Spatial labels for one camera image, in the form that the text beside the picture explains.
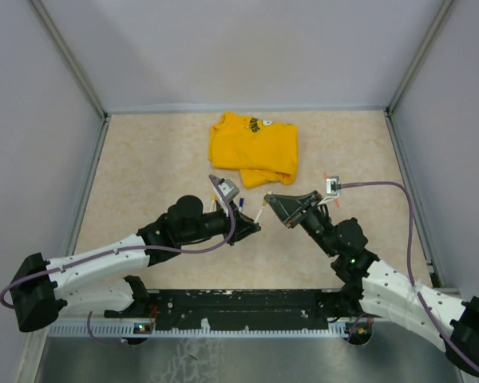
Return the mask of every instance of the yellow t-shirt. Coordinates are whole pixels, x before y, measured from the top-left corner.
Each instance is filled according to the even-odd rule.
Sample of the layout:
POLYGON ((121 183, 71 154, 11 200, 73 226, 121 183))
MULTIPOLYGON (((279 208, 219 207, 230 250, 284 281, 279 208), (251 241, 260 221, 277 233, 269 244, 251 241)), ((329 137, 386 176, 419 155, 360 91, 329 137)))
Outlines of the yellow t-shirt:
POLYGON ((208 158, 215 168, 239 169, 246 188, 292 184, 298 168, 296 126, 226 112, 211 128, 208 158))

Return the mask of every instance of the robotic arm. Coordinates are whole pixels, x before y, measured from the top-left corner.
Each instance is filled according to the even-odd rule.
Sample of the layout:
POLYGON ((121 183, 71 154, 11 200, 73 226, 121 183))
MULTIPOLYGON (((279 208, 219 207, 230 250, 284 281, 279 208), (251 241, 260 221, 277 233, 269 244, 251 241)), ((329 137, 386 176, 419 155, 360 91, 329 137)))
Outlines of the robotic arm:
POLYGON ((1 294, 2 303, 7 306, 3 296, 10 290, 13 305, 9 306, 16 312, 19 329, 23 332, 39 330, 54 322, 59 314, 67 316, 93 311, 104 312, 108 318, 141 315, 149 296, 139 277, 129 276, 109 284, 96 284, 96 281, 150 267, 181 253, 214 250, 220 244, 203 251, 181 247, 204 242, 216 235, 223 235, 228 244, 234 245, 260 231, 259 224, 234 204, 239 190, 233 182, 215 177, 212 180, 219 202, 216 211, 203 213, 200 199, 186 195, 156 222, 119 242, 64 258, 44 260, 40 253, 27 257, 11 285, 1 294))
POLYGON ((340 189, 338 177, 332 177, 327 179, 325 198, 313 191, 264 199, 286 227, 300 225, 329 257, 337 257, 331 267, 345 283, 342 299, 352 314, 387 318, 435 344, 456 367, 479 377, 479 298, 464 302, 411 282, 413 276, 408 279, 366 249, 368 241, 356 218, 332 224, 325 203, 340 189))

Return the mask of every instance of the white wall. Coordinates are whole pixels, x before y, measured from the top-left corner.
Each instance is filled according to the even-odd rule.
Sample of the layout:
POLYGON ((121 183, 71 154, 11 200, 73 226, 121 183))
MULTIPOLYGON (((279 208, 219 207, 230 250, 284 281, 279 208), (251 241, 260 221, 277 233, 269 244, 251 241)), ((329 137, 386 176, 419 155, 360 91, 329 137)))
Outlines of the white wall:
MULTIPOLYGON (((22 260, 61 254, 100 121, 26 1, 0 1, 0 290, 22 260)), ((24 335, 0 306, 0 383, 24 335)))
POLYGON ((45 0, 109 112, 381 108, 441 0, 45 0))
POLYGON ((479 0, 457 2, 395 121, 443 277, 479 296, 479 0))

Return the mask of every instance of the purple cable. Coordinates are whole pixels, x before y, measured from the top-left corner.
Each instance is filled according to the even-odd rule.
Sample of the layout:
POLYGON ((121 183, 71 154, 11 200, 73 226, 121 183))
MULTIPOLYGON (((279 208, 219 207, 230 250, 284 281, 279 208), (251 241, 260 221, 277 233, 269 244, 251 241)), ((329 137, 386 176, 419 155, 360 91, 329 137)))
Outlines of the purple cable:
MULTIPOLYGON (((398 184, 397 182, 392 182, 392 181, 375 181, 375 182, 355 182, 352 184, 343 184, 341 185, 342 189, 348 189, 348 188, 359 188, 361 186, 381 186, 381 185, 390 185, 390 186, 395 186, 396 188, 400 188, 406 196, 406 200, 408 201, 408 209, 409 209, 409 226, 408 226, 408 246, 406 247, 406 267, 408 268, 408 279, 410 280, 410 283, 412 286, 415 286, 415 278, 414 278, 414 273, 412 271, 412 262, 411 262, 411 256, 412 256, 412 239, 414 237, 414 206, 412 204, 412 200, 410 198, 409 192, 406 190, 406 188, 398 184)), ((422 307, 424 308, 424 311, 430 317, 431 323, 433 323, 433 326, 437 329, 438 333, 440 334, 441 338, 447 343, 451 349, 454 350, 455 353, 457 353, 463 361, 469 365, 473 370, 475 370, 477 373, 479 373, 479 367, 469 359, 458 347, 453 343, 453 341, 450 340, 450 338, 447 336, 445 331, 442 329, 440 326, 440 323, 438 323, 437 319, 434 317, 433 313, 431 313, 430 308, 428 307, 426 300, 424 297, 422 297, 421 293, 417 293, 418 300, 421 302, 422 307)), ((358 316, 357 320, 354 322, 353 326, 350 328, 350 338, 351 338, 351 330, 354 328, 355 323, 358 323, 358 320, 361 318, 362 315, 358 316)))
POLYGON ((93 334, 93 329, 90 327, 90 319, 93 316, 93 312, 89 312, 89 315, 87 315, 87 333, 91 337, 93 341, 96 343, 99 343, 100 345, 104 345, 106 347, 122 347, 124 344, 122 343, 108 343, 108 342, 103 342, 101 339, 96 338, 96 335, 93 334))
MULTIPOLYGON (((214 177, 213 175, 209 175, 209 179, 211 180, 213 186, 215 186, 216 191, 218 192, 220 198, 225 202, 225 205, 228 210, 229 218, 231 220, 231 229, 229 230, 229 233, 227 234, 227 237, 225 237, 222 241, 218 242, 216 245, 213 245, 211 247, 208 247, 206 249, 202 250, 186 250, 186 249, 176 249, 175 247, 166 247, 166 246, 157 246, 157 245, 151 245, 151 246, 126 246, 126 247, 118 247, 117 249, 112 249, 112 250, 107 250, 107 251, 102 251, 101 253, 97 253, 95 255, 90 255, 87 258, 83 259, 78 259, 77 261, 67 263, 64 265, 64 270, 65 269, 70 269, 71 267, 75 267, 77 265, 81 265, 82 263, 86 263, 89 261, 93 261, 94 259, 98 259, 101 257, 104 257, 106 255, 113 254, 115 251, 131 251, 131 250, 163 250, 163 251, 171 251, 173 253, 182 253, 182 254, 203 254, 203 253, 208 253, 209 251, 214 251, 218 249, 219 247, 223 246, 228 242, 229 239, 232 238, 232 235, 234 234, 234 229, 236 226, 236 218, 234 217, 234 211, 232 210, 231 204, 227 201, 227 198, 225 198, 224 193, 220 190, 218 187, 218 180, 219 178, 214 177)), ((7 294, 7 291, 10 289, 21 285, 22 283, 31 281, 32 279, 40 278, 42 276, 52 274, 52 273, 57 273, 61 271, 60 268, 56 267, 53 269, 49 270, 44 270, 44 271, 39 271, 38 273, 27 275, 26 277, 17 279, 16 281, 12 282, 9 286, 7 286, 5 289, 2 290, 0 293, 0 303, 4 306, 7 307, 8 309, 13 309, 14 306, 8 303, 5 299, 5 296, 7 294)))
POLYGON ((354 329, 358 326, 358 323, 360 322, 360 319, 366 317, 367 314, 366 313, 361 313, 353 322, 353 324, 351 325, 350 327, 350 336, 348 337, 348 339, 346 339, 346 342, 350 342, 351 340, 351 337, 353 336, 354 334, 354 329))

